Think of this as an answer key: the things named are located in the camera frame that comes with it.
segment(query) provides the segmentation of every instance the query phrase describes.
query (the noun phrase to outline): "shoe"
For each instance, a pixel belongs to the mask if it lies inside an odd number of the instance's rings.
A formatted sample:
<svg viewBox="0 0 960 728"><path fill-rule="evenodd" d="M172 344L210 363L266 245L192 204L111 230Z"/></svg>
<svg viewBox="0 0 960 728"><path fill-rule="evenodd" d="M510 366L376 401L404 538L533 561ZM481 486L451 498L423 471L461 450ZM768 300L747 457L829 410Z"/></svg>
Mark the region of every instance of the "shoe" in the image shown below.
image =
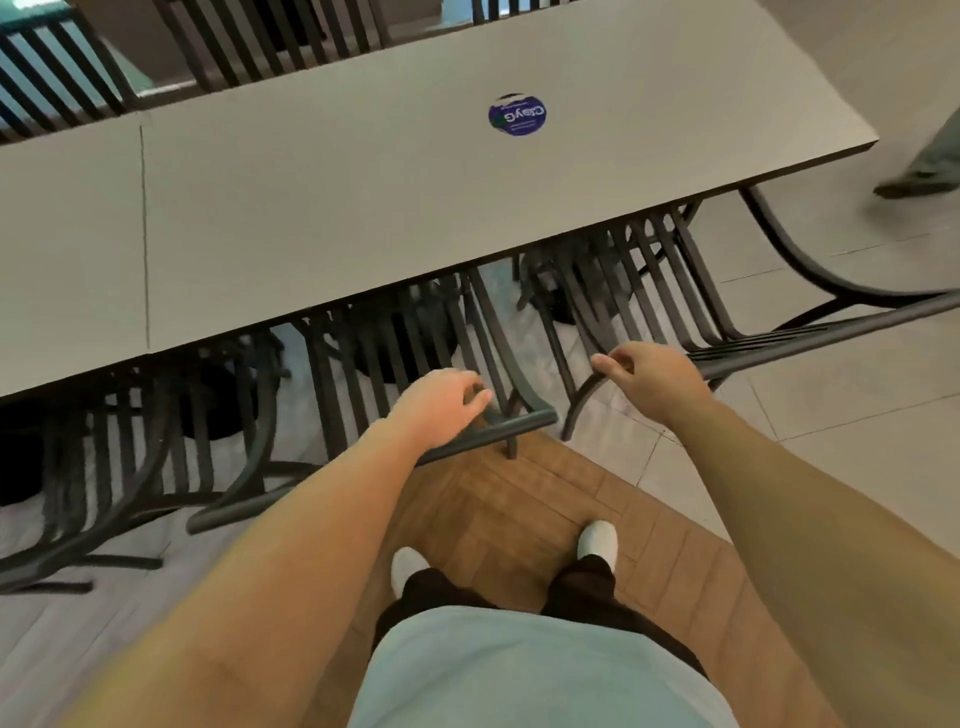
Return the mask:
<svg viewBox="0 0 960 728"><path fill-rule="evenodd" d="M409 546L404 546L394 554L394 562L390 565L390 586L394 588L394 596L400 599L403 596L403 587L407 579L418 571L429 569L426 559Z"/></svg>
<svg viewBox="0 0 960 728"><path fill-rule="evenodd" d="M884 200L902 200L905 197L926 197L952 192L960 184L937 180L928 172L907 172L901 177L881 182L874 187L874 194Z"/></svg>
<svg viewBox="0 0 960 728"><path fill-rule="evenodd" d="M593 553L616 569L616 528L609 521L594 521L580 534L577 542L577 558Z"/></svg>

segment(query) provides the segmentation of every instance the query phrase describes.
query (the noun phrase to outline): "white shoe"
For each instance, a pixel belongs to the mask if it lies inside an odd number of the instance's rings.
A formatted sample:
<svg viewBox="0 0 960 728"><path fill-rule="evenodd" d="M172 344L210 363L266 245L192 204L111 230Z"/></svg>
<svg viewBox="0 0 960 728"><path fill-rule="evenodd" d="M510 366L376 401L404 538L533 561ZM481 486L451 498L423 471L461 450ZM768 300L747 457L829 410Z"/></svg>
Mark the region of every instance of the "white shoe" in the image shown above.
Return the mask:
<svg viewBox="0 0 960 728"><path fill-rule="evenodd" d="M407 579L418 571L429 569L426 559L419 551L404 546L394 554L394 562L390 565L390 586L394 588L394 596L400 599L403 596L403 587L406 586Z"/></svg>
<svg viewBox="0 0 960 728"><path fill-rule="evenodd" d="M582 559L589 553L600 556L616 569L616 527L609 521L594 521L580 534L577 542L577 558Z"/></svg>

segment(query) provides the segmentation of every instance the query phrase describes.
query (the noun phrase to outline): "leg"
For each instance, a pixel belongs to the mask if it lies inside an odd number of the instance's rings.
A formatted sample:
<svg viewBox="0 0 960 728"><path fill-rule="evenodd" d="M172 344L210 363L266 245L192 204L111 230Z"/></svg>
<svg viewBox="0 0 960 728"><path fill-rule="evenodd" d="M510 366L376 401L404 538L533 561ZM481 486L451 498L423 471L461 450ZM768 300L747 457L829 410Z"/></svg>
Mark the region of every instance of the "leg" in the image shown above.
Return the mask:
<svg viewBox="0 0 960 728"><path fill-rule="evenodd" d="M460 605L496 609L471 589L461 589L439 569L431 569L412 548L402 548L394 556L391 573L396 601L387 607L373 631L373 649L400 622L429 609Z"/></svg>
<svg viewBox="0 0 960 728"><path fill-rule="evenodd" d="M545 617L596 624L649 638L707 677L696 655L666 630L613 598L616 579L616 531L606 522L592 523L580 537L576 562L557 574L547 592Z"/></svg>
<svg viewBox="0 0 960 728"><path fill-rule="evenodd" d="M960 186L960 109L921 149L899 177L883 182L875 194L888 200L950 192Z"/></svg>

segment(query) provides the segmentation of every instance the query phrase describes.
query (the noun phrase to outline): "table top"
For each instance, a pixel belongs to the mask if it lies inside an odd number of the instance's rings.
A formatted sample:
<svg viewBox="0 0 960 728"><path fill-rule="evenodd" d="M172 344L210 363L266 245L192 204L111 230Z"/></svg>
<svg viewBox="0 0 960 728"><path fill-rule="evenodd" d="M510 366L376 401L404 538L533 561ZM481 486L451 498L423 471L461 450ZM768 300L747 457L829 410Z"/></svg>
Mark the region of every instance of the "table top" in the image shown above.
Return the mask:
<svg viewBox="0 0 960 728"><path fill-rule="evenodd" d="M535 96L512 136L489 108ZM866 148L754 0L581 0L144 114L151 351Z"/></svg>
<svg viewBox="0 0 960 728"><path fill-rule="evenodd" d="M147 351L140 125L0 149L0 396Z"/></svg>

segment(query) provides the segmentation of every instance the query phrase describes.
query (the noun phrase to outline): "shirt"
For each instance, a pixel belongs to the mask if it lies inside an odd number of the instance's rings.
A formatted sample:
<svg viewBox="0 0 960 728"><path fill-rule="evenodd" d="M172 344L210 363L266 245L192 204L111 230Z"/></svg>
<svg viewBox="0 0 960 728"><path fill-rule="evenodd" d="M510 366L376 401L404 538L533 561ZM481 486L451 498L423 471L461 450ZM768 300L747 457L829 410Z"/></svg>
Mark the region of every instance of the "shirt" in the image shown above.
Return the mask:
<svg viewBox="0 0 960 728"><path fill-rule="evenodd" d="M441 607L373 653L349 728L736 728L695 669L642 635Z"/></svg>

